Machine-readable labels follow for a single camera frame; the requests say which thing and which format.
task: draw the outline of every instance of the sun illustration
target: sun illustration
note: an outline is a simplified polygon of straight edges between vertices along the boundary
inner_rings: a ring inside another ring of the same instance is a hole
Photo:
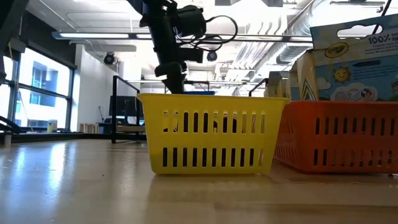
[[[349,81],[349,79],[351,78],[351,73],[348,70],[348,67],[345,68],[339,68],[334,70],[334,78],[336,82],[346,82]]]

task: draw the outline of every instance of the yellow basket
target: yellow basket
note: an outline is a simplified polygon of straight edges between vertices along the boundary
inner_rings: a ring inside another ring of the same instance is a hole
[[[140,94],[157,174],[266,173],[285,98]]]

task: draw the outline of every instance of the orange basket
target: orange basket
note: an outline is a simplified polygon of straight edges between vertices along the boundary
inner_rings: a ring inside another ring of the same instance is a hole
[[[291,102],[274,158],[304,172],[398,173],[398,103]]]

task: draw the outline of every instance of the computer monitor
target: computer monitor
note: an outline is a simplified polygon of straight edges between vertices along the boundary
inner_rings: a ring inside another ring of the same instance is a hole
[[[109,101],[109,115],[112,116],[113,96]],[[117,96],[116,97],[116,116],[139,116],[144,117],[142,103],[135,96]]]

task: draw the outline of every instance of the table surface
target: table surface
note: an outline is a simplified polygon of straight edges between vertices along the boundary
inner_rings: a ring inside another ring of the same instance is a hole
[[[0,148],[0,223],[395,223],[398,177],[155,175],[147,145]]]

